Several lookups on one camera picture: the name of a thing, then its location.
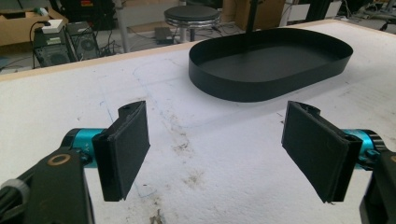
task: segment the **mark on surface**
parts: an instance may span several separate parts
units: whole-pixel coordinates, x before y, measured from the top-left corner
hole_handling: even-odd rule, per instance
[[[173,146],[172,149],[176,152],[178,156],[189,156],[193,152],[193,149],[190,148],[189,145],[190,141],[187,140],[185,143]]]
[[[161,221],[160,210],[161,210],[161,209],[158,209],[158,210],[157,210],[157,216],[151,217],[151,218],[149,219],[149,223],[150,223],[150,224],[163,224],[163,222]]]
[[[191,172],[187,179],[183,179],[183,182],[192,189],[200,187],[204,184],[204,172],[203,171]]]

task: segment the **black plastic tray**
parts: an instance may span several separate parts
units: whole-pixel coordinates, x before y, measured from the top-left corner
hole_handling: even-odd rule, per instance
[[[189,74],[210,95],[259,102],[342,73],[352,53],[347,43],[329,35],[277,28],[196,44]]]

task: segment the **black cable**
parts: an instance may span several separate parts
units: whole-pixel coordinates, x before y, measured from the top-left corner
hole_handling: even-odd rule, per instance
[[[20,0],[18,0],[18,3],[20,4],[20,8],[23,9],[23,6],[22,6]]]
[[[30,45],[32,46],[33,69],[35,69],[35,49],[34,49],[33,41],[32,41],[32,30],[36,24],[38,24],[38,21],[32,24],[32,26],[30,27],[30,32],[29,32]]]
[[[14,64],[14,63],[17,63],[17,62],[20,62],[20,61],[22,61],[22,60],[29,59],[29,58],[30,58],[30,57],[26,57],[26,58],[22,58],[22,59],[15,60],[15,61],[12,62],[12,63],[8,63],[8,64],[6,64],[6,65],[0,67],[0,72],[1,72],[3,69],[9,67],[10,65],[12,65],[12,64]]]
[[[44,24],[44,26],[50,26],[50,23],[48,21],[36,21],[35,23],[32,24],[32,26],[30,27],[30,31],[29,31],[29,40],[30,40],[30,45],[32,46],[32,58],[33,58],[33,69],[35,69],[35,49],[33,46],[33,41],[32,41],[32,30],[33,27],[36,24]]]

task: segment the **desk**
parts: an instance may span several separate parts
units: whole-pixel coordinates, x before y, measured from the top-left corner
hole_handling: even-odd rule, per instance
[[[86,169],[97,223],[360,223],[371,173],[356,170],[345,202],[323,204],[281,146],[288,100],[339,128],[367,128],[396,148],[396,37],[340,21],[300,26],[347,42],[343,74],[260,103],[195,88],[194,43],[2,76],[0,182],[58,148],[73,128],[106,128],[117,109],[146,100],[151,148],[126,201],[103,202]]]

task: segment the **electronic equipment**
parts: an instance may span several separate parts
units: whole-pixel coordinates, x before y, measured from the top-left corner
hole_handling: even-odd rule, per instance
[[[91,26],[85,22],[72,22],[66,25],[77,60],[85,61],[99,58],[99,47]]]
[[[169,27],[156,27],[154,28],[155,40],[157,44],[173,44],[174,38],[172,37]]]
[[[98,168],[105,201],[126,199],[149,151],[146,102],[119,108],[108,129],[73,129],[61,146],[0,189],[0,224],[93,224],[84,167]]]
[[[70,22],[87,21],[93,30],[112,30],[114,3],[112,0],[61,0],[61,13]]]
[[[289,101],[282,146],[324,203],[342,202],[356,165],[373,171],[364,224],[396,223],[396,153],[370,130],[340,130],[312,105]]]
[[[33,49],[41,67],[76,61],[64,27],[56,34],[44,34],[41,29],[36,29]]]

